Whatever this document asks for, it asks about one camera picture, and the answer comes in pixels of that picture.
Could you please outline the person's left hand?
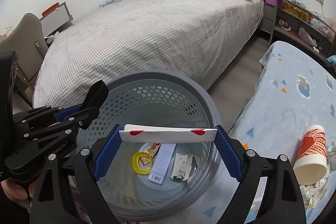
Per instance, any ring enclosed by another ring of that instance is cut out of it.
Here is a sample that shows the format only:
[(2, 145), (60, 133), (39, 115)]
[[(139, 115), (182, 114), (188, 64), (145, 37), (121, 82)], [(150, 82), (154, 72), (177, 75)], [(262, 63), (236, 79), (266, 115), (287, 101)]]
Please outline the person's left hand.
[(37, 186), (38, 180), (29, 185), (28, 191), (18, 185), (16, 182), (11, 180), (5, 180), (1, 182), (1, 186), (5, 195), (13, 202), (18, 203), (26, 208), (31, 208), (32, 201), (27, 203), (30, 199), (33, 199), (35, 188)]

